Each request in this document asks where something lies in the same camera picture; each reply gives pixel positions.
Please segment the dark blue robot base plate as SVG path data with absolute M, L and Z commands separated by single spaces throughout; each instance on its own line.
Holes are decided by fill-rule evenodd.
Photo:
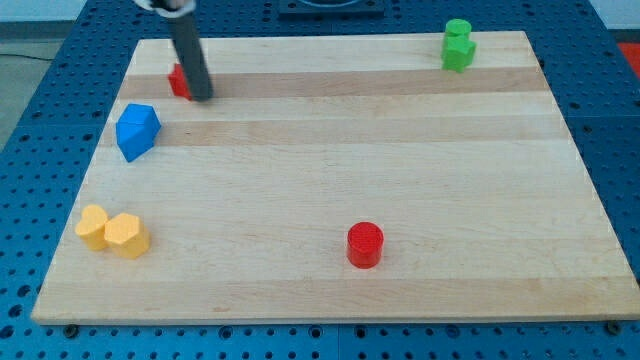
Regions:
M 276 0 L 280 19 L 383 16 L 385 0 Z

